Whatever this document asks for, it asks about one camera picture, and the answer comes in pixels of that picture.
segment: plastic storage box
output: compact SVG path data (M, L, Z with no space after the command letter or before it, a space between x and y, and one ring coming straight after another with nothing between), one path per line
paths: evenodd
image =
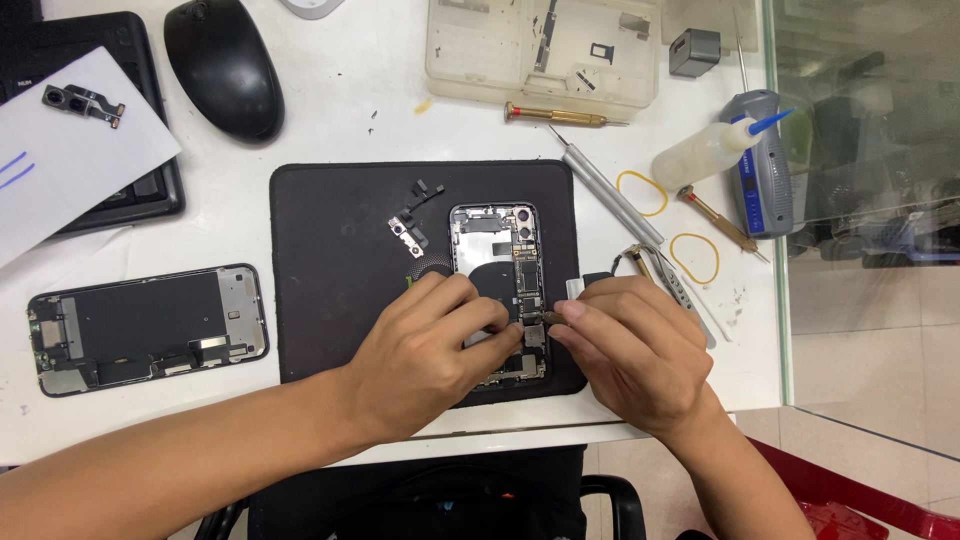
M427 87L626 119L657 97L660 8L631 0L429 0Z

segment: glue bottle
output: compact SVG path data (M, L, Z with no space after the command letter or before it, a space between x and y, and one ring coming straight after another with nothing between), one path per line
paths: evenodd
M763 138L763 132L787 114L785 110L769 118L744 118L732 124L717 122L660 152L654 158L651 173L654 181L667 191L726 171L736 165L743 153Z

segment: hand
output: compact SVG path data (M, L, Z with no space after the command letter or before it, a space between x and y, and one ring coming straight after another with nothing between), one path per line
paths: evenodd
M339 386L348 422L368 444L403 440L462 400L520 346L507 309L470 280L431 272L380 314ZM463 349L476 331L493 332Z
M602 280L555 309L569 327L550 335L620 418L667 443L696 419L723 413L706 383L713 359L699 319L649 280Z

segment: white desk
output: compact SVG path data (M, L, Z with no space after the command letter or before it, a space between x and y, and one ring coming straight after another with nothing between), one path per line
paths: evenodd
M39 248L66 278L34 283L36 290L11 293L10 282L30 282L32 254L0 271L0 464L19 464L89 437L205 405L278 382L277 353L236 365L51 399L36 384L23 309L40 292L146 277L233 262L260 272L272 341L276 343L274 276L271 264L268 181L286 163L416 160L559 159L563 147L542 124L505 125L502 104L432 96L426 113L414 108L431 97L423 71L427 3L423 0L348 0L329 17L307 21L277 0L244 0L273 57L286 100L286 125L269 146L234 142L210 125L180 88L163 45L163 18L182 0L45 0L46 18L96 12L132 11L146 23L170 129L183 147L178 156L186 190L186 212L176 219L141 225L114 235L106 247L84 258L68 246ZM763 85L761 54L747 55L755 87ZM646 174L653 157L681 138L715 121L741 88L736 55L724 58L697 80L667 72L666 47L660 62L660 95L629 128L560 129L611 178L625 169ZM706 180L697 191L715 209L734 216L726 184ZM643 211L660 205L659 194L630 178L624 193ZM610 268L613 257L634 243L626 230L581 184L575 187L580 269ZM773 267L740 252L693 208L672 198L651 223L669 241L682 232L699 233L720 249L717 280L704 294L723 320L735 321L733 343L717 337L709 381L727 410L780 405L780 360ZM112 233L95 238L98 245ZM762 251L773 259L773 245ZM678 255L688 254L697 276L713 270L712 251L685 238ZM80 264L73 272L66 269ZM619 274L633 273L629 262ZM642 436L618 423L589 388L560 396L450 410L414 440L372 449L350 463L444 454L493 452L616 440Z

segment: rubber band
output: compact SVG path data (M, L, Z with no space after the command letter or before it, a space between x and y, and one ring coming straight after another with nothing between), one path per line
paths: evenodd
M625 175L625 174L632 174L632 175L636 176L637 178L640 178L641 180L645 181L647 184L652 185L653 187L655 187L655 188L657 189L657 191L660 192L660 195L663 195L663 206L661 206L659 210L655 211L654 213L643 213L643 212L641 212L640 215L642 215L643 217L653 217L653 216L659 214L660 212L662 212L664 209L666 209L666 204L667 204L667 202L670 200L670 198L669 198L669 197L667 196L667 194L666 194L666 190L663 189L662 187L660 187L660 185L657 184L656 182L650 180L649 178L641 175L641 174L638 173L638 172L635 172L635 171L623 171L622 173L620 173L620 176L616 177L616 190L617 190L617 191L620 190L620 179L623 178L623 175Z
M712 278L710 278L709 280L706 280L705 282L701 282L701 281L697 280L696 278L693 277L693 274L691 274L690 271L686 269L686 266L684 266L684 264L683 264L682 262L680 262L680 260L677 258L677 256L673 253L673 245L677 242L677 239L680 238L681 236L693 236L694 238L700 238L701 240L703 240L703 241L705 241L707 244L709 244L711 248L713 248L713 253L716 255L717 260L716 260L716 270L713 271L713 277L712 277ZM720 250L717 249L717 247L713 244L713 242L711 242L711 241L709 240L709 238L706 238L706 237L704 237L704 236L700 236L699 234L694 234L694 233L680 233L680 234L677 234L676 236L674 236L674 237L673 237L673 240L670 240L670 257L672 257L674 260L676 260L676 261L677 261L677 264L679 264L680 267L683 268L684 272L693 280L693 282L697 283L698 285L706 285L706 284L712 282L713 280L716 280L716 279L717 279L717 274L720 273Z

